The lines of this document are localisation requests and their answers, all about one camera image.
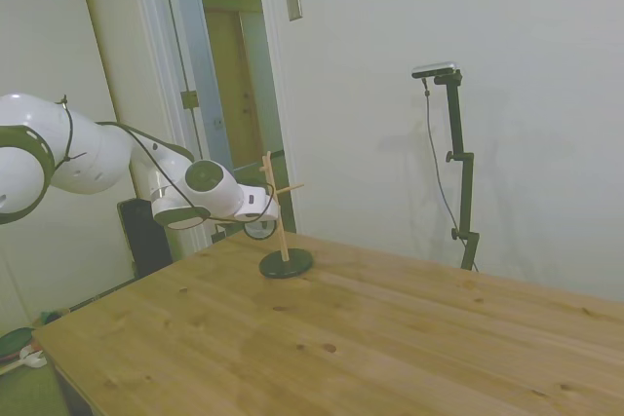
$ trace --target floor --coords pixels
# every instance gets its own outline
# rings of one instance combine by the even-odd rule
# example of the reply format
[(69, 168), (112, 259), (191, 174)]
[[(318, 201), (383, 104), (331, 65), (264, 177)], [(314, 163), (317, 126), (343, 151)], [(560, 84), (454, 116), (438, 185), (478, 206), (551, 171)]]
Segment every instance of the floor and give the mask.
[(52, 367), (22, 366), (0, 377), (0, 414), (69, 416)]

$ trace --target wooden peg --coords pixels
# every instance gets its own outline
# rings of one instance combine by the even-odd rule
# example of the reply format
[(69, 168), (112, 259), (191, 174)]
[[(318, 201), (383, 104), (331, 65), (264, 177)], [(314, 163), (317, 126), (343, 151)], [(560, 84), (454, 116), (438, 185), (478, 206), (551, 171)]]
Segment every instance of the wooden peg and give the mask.
[(273, 186), (273, 200), (277, 204), (278, 216), (277, 216), (277, 235), (280, 239), (280, 251), (282, 252), (282, 261), (288, 262), (291, 260), (289, 256), (289, 248), (286, 244), (286, 233), (284, 232), (284, 222), (282, 221), (282, 207), (277, 200), (277, 188), (275, 187), (275, 176), (273, 174), (273, 165), (271, 164), (271, 152), (268, 151), (266, 156), (262, 157), (262, 163), (265, 168), (264, 174), (266, 181)]
[(303, 187), (303, 184), (291, 185), (290, 187), (284, 187), (283, 189), (276, 190), (275, 194), (276, 195), (284, 194), (286, 192), (291, 192), (291, 190), (294, 190), (294, 189), (300, 189), (301, 187)]

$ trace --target cable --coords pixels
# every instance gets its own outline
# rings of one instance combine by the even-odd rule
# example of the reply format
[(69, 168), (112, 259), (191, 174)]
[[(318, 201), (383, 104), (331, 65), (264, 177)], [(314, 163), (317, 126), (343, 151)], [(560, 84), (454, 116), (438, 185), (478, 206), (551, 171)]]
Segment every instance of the cable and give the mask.
[(264, 210), (262, 211), (261, 214), (259, 214), (256, 218), (254, 219), (250, 219), (249, 221), (240, 221), (240, 220), (232, 220), (232, 219), (225, 219), (225, 218), (215, 218), (213, 216), (205, 216), (201, 211), (198, 210), (198, 207), (195, 206), (190, 199), (186, 196), (186, 194), (184, 194), (179, 187), (177, 187), (176, 183), (172, 181), (172, 179), (167, 175), (167, 173), (161, 168), (161, 166), (158, 164), (158, 162), (156, 161), (156, 158), (154, 158), (152, 156), (152, 154), (149, 152), (149, 150), (145, 147), (145, 145), (143, 145), (143, 142), (140, 141), (140, 139), (130, 130), (126, 129), (123, 126), (120, 126), (119, 124), (114, 124), (114, 123), (110, 123), (110, 124), (106, 124), (108, 126), (114, 126), (117, 127), (118, 129), (123, 130), (124, 132), (126, 132), (129, 136), (131, 136), (135, 142), (138, 144), (138, 146), (145, 152), (145, 154), (147, 155), (147, 157), (151, 160), (152, 164), (156, 167), (156, 169), (163, 174), (163, 176), (167, 179), (167, 181), (172, 185), (172, 187), (174, 187), (174, 189), (178, 192), (178, 194), (182, 197), (182, 199), (184, 199), (185, 202), (187, 202), (189, 204), (189, 206), (191, 208), (193, 208), (195, 210), (195, 212), (199, 215), (200, 218), (202, 218), (204, 221), (206, 220), (212, 220), (212, 221), (221, 221), (221, 222), (227, 222), (227, 223), (242, 223), (242, 224), (248, 224), (248, 223), (255, 223), (257, 222), (262, 216), (264, 216), (264, 214), (269, 210), (269, 207), (271, 206), (271, 201), (273, 200), (273, 197), (275, 195), (275, 187), (273, 187), (273, 185), (269, 184), (269, 183), (265, 183), (262, 184), (266, 187), (269, 188), (269, 193), (270, 193), (270, 197), (269, 197), (269, 203), (266, 204), (266, 207), (264, 207)]
[(59, 102), (55, 102), (55, 104), (60, 104), (62, 108), (65, 110), (67, 114), (67, 118), (69, 119), (69, 138), (67, 139), (67, 146), (65, 147), (65, 156), (62, 157), (62, 160), (58, 162), (55, 166), (55, 172), (62, 166), (63, 163), (67, 163), (71, 160), (75, 160), (76, 158), (80, 158), (81, 156), (85, 156), (87, 153), (81, 153), (77, 156), (70, 157), (69, 150), (71, 149), (71, 141), (74, 138), (74, 120), (71, 117), (71, 112), (67, 108), (67, 95), (64, 95)]
[[(427, 79), (422, 79), (422, 84), (425, 87), (425, 98), (427, 99), (427, 133), (429, 134), (429, 143), (431, 144), (431, 153), (433, 154), (433, 163), (436, 167), (436, 179), (438, 180), (438, 187), (440, 188), (440, 194), (442, 195), (442, 200), (445, 203), (445, 207), (447, 208), (448, 214), (450, 215), (450, 219), (452, 220), (452, 224), (455, 227), (455, 231), (459, 232), (459, 227), (457, 226), (457, 221), (455, 220), (455, 215), (452, 214), (452, 210), (450, 209), (449, 202), (447, 201), (447, 195), (445, 194), (445, 189), (442, 187), (442, 180), (440, 178), (440, 167), (438, 165), (438, 154), (436, 153), (436, 146), (433, 144), (433, 136), (431, 135), (431, 118), (430, 118), (430, 105), (429, 105), (429, 96), (431, 92), (429, 91), (429, 87), (427, 86)], [(466, 248), (466, 242), (457, 237), (461, 243)], [(479, 267), (477, 267), (477, 263), (473, 261), (473, 266), (475, 267), (475, 271), (479, 272)]]

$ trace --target white wall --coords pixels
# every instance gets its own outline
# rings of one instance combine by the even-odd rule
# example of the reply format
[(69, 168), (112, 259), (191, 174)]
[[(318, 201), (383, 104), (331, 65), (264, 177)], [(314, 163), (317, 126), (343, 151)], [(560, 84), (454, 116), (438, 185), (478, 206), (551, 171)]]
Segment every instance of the white wall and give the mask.
[[(67, 94), (70, 108), (91, 119), (115, 119), (85, 0), (0, 0), (0, 16), (0, 95)], [(26, 218), (0, 226), (0, 328), (129, 280), (132, 257), (116, 205), (134, 194), (129, 173), (93, 196), (51, 187)], [(22, 311), (10, 314), (18, 295)]]
[(241, 12), (241, 26), (245, 36), (245, 48), (252, 75), (253, 95), (264, 152), (283, 150), (284, 143), (273, 86), (273, 71), (266, 40), (264, 16), (259, 13)]
[[(301, 2), (290, 23), (263, 0), (302, 232), (459, 264), (410, 77), (456, 60), (482, 272), (624, 300), (621, 0)], [(432, 103), (444, 159), (439, 87)], [(442, 177), (458, 211), (460, 164)]]

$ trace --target wood grain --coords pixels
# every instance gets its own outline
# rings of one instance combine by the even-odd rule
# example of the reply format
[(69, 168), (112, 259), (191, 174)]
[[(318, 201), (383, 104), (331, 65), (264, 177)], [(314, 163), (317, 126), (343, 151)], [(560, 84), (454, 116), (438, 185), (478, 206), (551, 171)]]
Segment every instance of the wood grain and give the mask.
[(287, 234), (226, 239), (35, 334), (105, 416), (624, 414), (624, 305)]

